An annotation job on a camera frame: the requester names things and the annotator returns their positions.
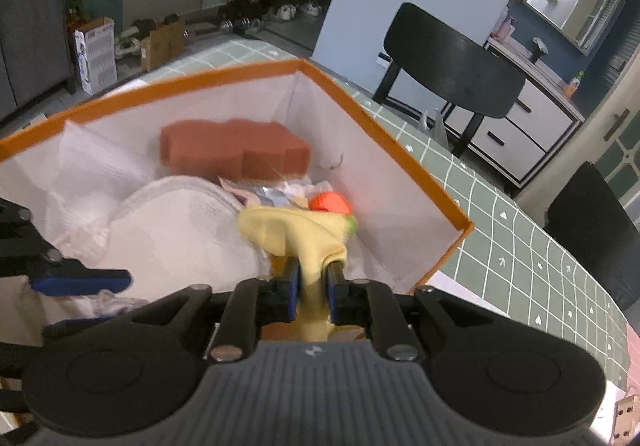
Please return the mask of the black chair right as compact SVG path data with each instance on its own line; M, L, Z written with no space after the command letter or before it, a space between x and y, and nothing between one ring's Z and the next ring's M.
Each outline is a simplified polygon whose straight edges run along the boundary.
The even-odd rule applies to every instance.
M638 302L639 232L596 166L579 166L550 204L544 230L621 310Z

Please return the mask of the clear plastic bag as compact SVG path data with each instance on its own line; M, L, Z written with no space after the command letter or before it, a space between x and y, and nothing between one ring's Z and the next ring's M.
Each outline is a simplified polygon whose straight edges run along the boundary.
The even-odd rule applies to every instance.
M1 196L27 207L54 242L104 223L155 175L144 155L67 122L61 135L1 163Z

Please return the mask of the black chair left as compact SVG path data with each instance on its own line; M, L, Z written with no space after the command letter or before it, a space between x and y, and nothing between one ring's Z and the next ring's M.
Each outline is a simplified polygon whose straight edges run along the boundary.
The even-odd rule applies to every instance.
M456 157L486 117L506 117L524 87L525 75L518 68L411 2L397 10L383 48L390 65L372 100L419 120L421 114L412 106L388 97L398 75L405 72L451 106L470 111L472 119L454 146Z

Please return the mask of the dark grey cabinet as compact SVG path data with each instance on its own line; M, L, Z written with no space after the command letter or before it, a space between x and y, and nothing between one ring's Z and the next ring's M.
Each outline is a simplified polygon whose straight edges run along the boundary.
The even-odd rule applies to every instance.
M63 0L1 0L1 116L61 85L76 91Z

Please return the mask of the brown cardboard box on floor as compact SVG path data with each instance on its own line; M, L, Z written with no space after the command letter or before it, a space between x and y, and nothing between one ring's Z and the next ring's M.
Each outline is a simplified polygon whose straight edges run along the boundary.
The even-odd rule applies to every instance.
M140 44L141 66L151 72L169 61L177 59L184 51L184 27L182 19L159 26Z

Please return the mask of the yellow cloth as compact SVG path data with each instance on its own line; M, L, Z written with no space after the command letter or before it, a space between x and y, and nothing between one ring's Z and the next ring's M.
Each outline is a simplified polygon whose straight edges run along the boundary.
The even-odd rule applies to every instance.
M252 206L238 217L242 235L267 253L295 257L302 272L299 335L305 342L329 337L326 291L322 273L326 266L347 262L346 242L358 229L355 216L299 207Z

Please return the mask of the orange red crochet strawberry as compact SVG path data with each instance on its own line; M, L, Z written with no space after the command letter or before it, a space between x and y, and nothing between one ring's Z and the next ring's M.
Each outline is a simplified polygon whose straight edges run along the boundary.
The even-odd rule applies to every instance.
M318 193L318 195L315 195L309 200L308 206L312 211L344 215L349 222L348 232L351 235L357 232L358 221L354 216L354 210L341 193L335 191Z

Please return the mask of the snack packet yellow pink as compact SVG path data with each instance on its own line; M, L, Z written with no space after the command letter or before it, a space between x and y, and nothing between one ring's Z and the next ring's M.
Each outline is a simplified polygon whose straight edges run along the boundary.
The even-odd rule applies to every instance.
M219 178L219 186L231 193L242 206L274 206L300 207L308 209L310 201L320 193L332 192L333 187L327 181L312 183L308 178L303 180L282 181L275 185L251 185L234 183Z

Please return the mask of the white drawstring pouch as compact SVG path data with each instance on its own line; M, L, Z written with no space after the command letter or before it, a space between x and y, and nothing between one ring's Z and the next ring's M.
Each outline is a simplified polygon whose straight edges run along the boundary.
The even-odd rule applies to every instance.
M90 268L128 270L132 282L122 297L152 302L192 284L227 292L271 268L266 253L241 235L241 211L231 193L210 181L168 176L54 244Z

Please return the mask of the orange cardboard storage box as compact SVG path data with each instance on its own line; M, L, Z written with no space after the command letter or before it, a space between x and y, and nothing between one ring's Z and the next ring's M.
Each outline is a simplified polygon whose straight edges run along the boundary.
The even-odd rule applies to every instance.
M1 143L1 193L44 218L67 123L173 171L257 183L305 167L348 198L358 237L394 290L424 284L472 221L341 86L299 59L229 66L76 106Z

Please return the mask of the green checkered tablecloth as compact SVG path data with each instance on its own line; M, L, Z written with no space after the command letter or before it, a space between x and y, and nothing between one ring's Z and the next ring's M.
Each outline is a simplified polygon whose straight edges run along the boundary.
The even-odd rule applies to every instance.
M638 392L639 338L623 313L567 250L468 164L337 80L444 187L474 223L440 270L489 305L596 355L621 390Z

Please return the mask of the brown bear-shaped sponge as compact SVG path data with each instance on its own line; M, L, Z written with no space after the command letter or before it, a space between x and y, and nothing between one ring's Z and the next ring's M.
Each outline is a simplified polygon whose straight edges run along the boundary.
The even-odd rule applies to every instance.
M312 146L277 122L185 120L160 131L171 174L277 184L307 174Z

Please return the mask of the white cardboard box on floor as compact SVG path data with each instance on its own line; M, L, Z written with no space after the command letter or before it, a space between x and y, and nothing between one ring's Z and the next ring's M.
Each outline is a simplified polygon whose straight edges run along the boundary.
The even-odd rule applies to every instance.
M117 82L114 27L114 20L104 16L74 32L80 83L90 96Z

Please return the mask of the white drawer cabinet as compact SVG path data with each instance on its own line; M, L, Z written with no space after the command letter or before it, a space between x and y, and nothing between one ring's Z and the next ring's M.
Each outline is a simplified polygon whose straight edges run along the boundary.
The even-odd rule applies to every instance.
M486 117L469 149L503 177L506 187L527 186L570 141L585 117L563 96L558 76L532 63L517 42L490 38L485 48L525 76L514 105L502 119Z

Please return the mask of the black chair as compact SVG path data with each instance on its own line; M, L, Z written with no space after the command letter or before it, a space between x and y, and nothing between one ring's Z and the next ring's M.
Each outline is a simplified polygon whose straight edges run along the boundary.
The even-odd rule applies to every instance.
M419 120L421 114L412 106L388 97L398 75L405 72L451 106L470 111L472 119L454 146L456 157L486 117L506 117L524 87L525 75L518 68L411 2L397 10L383 48L390 65L372 100Z
M550 204L544 230L621 310L638 302L639 232L596 166L579 166Z

